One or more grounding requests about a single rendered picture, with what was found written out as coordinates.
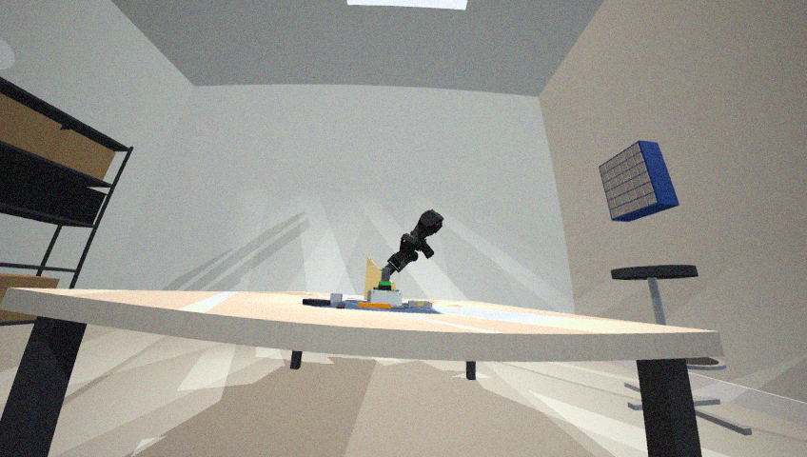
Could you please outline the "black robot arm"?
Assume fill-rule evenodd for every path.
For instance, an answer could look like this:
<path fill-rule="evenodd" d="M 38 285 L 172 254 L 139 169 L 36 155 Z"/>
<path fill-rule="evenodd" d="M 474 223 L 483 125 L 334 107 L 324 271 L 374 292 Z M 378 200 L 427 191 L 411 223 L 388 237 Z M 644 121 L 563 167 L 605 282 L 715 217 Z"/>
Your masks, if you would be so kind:
<path fill-rule="evenodd" d="M 426 243 L 426 237 L 427 237 L 427 236 L 430 236 L 430 235 L 433 235 L 434 233 L 436 233 L 436 232 L 437 232 L 437 231 L 438 231 L 438 230 L 439 230 L 439 229 L 440 229 L 442 226 L 443 226 L 443 217 L 442 217 L 442 216 L 441 216 L 441 215 L 440 215 L 438 212 L 435 212 L 433 209 L 431 209 L 431 210 L 428 210 L 428 211 L 426 211 L 426 212 L 424 212 L 424 213 L 422 214 L 422 216 L 421 216 L 421 218 L 420 218 L 420 220 L 419 220 L 418 224 L 417 224 L 417 225 L 416 225 L 416 227 L 414 228 L 415 230 L 420 231 L 420 232 L 421 232 L 421 233 L 422 233 L 422 234 L 425 236 L 425 238 L 424 238 L 425 240 L 423 239 L 423 240 L 422 240 L 422 241 L 421 241 L 421 242 L 418 244 L 418 248 L 420 248 L 420 249 L 419 249 L 419 252 L 421 252 L 421 251 L 422 251 L 422 252 L 423 252 L 423 254 L 425 255 L 425 257 L 426 257 L 427 259 L 429 259 L 430 257 L 432 257 L 432 256 L 434 255 L 434 251 L 433 251 L 433 249 L 432 249 L 432 248 L 431 248 L 431 247 L 430 247 L 430 246 L 429 246 L 429 245 Z M 414 230 L 414 229 L 413 229 L 413 230 Z M 391 275 L 392 275 L 392 274 L 393 274 L 393 273 L 394 273 L 396 270 L 397 270 L 397 272 L 400 272 L 400 271 L 401 271 L 401 269 L 399 269 L 399 267 L 400 267 L 401 263 L 399 263 L 399 262 L 398 262 L 398 257 L 399 257 L 399 252 L 394 253 L 394 254 L 393 254 L 393 255 L 392 255 L 392 256 L 391 256 L 391 257 L 390 257 L 390 258 L 387 260 L 388 264 L 387 264 L 387 265 L 384 267 L 384 268 L 391 268 L 391 270 L 390 270 L 390 276 L 391 276 Z M 393 265 L 394 265 L 396 268 L 395 268 L 395 267 L 394 267 L 394 266 L 393 266 L 393 265 L 392 265 L 392 264 L 391 264 L 389 261 L 390 261 L 390 262 L 391 262 L 391 263 L 392 263 L 392 264 L 393 264 Z"/>

